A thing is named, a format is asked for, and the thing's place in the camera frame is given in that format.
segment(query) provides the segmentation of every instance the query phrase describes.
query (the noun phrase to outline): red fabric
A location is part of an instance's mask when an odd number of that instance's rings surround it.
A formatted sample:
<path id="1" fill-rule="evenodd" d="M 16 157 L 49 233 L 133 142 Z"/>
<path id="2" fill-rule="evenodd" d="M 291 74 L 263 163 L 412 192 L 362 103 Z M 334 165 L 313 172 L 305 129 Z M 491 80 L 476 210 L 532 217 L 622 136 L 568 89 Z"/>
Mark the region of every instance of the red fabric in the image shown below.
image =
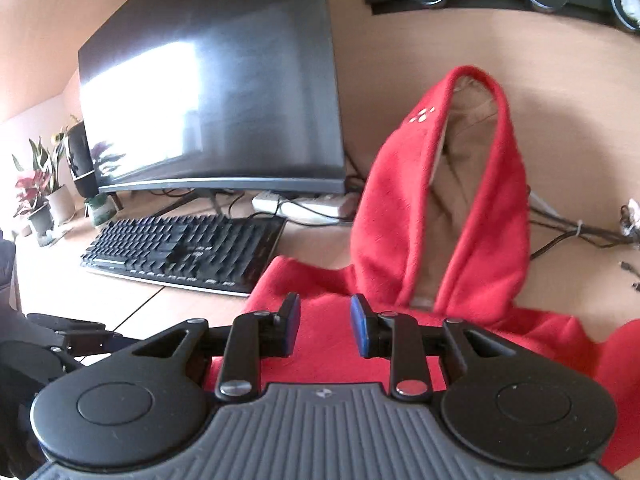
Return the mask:
<path id="1" fill-rule="evenodd" d="M 526 348 L 590 375 L 613 396 L 618 428 L 603 464 L 617 470 L 640 455 L 640 321 L 596 344 L 573 317 L 517 308 L 529 265 L 529 212 L 525 171 L 500 86 L 481 70 L 459 67 L 428 91 L 382 147 L 369 175 L 351 235 L 353 263 L 325 270 L 277 257 L 246 304 L 246 312 L 277 310 L 288 292 L 302 299 L 292 357 L 262 362 L 263 382 L 388 382 L 388 361 L 359 357 L 350 326 L 350 296 L 366 295 L 372 308 L 407 310 L 424 248 L 426 189 L 457 79 L 471 76 L 493 94 L 497 130 L 475 202 L 432 312 L 411 309 L 421 324 L 461 317 Z M 424 108 L 434 111 L 412 121 Z M 216 364 L 211 381 L 215 378 Z M 444 387 L 436 367 L 434 385 Z"/>

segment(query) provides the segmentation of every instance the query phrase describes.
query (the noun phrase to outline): monitor screen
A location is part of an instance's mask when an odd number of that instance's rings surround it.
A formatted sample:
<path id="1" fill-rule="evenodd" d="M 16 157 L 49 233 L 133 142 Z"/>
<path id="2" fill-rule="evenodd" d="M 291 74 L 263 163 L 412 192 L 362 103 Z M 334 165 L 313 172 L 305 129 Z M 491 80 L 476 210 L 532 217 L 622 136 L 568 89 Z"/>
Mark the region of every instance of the monitor screen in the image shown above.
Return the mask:
<path id="1" fill-rule="evenodd" d="M 327 0 L 128 0 L 79 51 L 103 192 L 343 192 Z"/>

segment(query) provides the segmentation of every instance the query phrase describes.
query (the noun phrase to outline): red-leaved plant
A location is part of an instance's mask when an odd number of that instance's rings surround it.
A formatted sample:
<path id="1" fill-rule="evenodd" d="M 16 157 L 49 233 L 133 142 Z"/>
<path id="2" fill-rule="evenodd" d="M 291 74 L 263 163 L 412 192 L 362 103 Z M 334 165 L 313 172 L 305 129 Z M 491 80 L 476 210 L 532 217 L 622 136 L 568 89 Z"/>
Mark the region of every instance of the red-leaved plant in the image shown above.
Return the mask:
<path id="1" fill-rule="evenodd" d="M 15 187 L 18 190 L 18 209 L 14 217 L 33 213 L 44 206 L 51 174 L 48 171 L 21 171 Z"/>

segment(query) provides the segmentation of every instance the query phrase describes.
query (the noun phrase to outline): red hoodie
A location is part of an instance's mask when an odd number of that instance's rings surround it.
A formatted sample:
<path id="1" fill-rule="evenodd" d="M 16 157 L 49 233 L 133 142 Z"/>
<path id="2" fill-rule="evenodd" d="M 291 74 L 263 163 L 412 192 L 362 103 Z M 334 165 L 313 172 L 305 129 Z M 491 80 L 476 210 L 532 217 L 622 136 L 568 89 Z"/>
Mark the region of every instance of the red hoodie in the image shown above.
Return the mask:
<path id="1" fill-rule="evenodd" d="M 493 111 L 482 100 L 467 110 L 456 104 L 456 85 L 469 79 L 490 92 Z M 461 184 L 465 172 L 475 173 L 476 182 Z M 428 219 L 442 229 L 429 231 Z M 617 470 L 640 455 L 640 321 L 596 344 L 575 317 L 513 303 L 529 265 L 526 176 L 506 97 L 485 72 L 452 70 L 388 138 L 353 225 L 351 258 L 344 269 L 326 270 L 279 256 L 265 272 L 245 311 L 275 311 L 288 292 L 298 292 L 302 320 L 292 357 L 262 362 L 264 384 L 387 384 L 388 361 L 360 358 L 351 332 L 350 297 L 360 292 L 376 312 L 408 312 L 424 325 L 460 317 L 591 376 L 618 407 L 602 463 Z M 425 303 L 417 290 L 430 287 Z M 430 309 L 410 309 L 416 304 Z M 431 364 L 434 387 L 442 389 Z"/>

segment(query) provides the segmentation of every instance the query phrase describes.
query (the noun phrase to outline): black speaker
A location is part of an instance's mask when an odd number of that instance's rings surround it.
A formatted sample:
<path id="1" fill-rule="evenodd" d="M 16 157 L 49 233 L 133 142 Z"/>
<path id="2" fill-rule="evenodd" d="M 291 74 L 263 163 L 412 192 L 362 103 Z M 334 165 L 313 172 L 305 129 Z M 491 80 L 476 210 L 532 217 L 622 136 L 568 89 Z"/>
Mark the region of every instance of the black speaker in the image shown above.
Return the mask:
<path id="1" fill-rule="evenodd" d="M 83 198 L 92 198 L 98 194 L 98 182 L 95 178 L 94 162 L 86 140 L 84 121 L 69 128 L 65 137 L 66 159 L 78 193 Z"/>

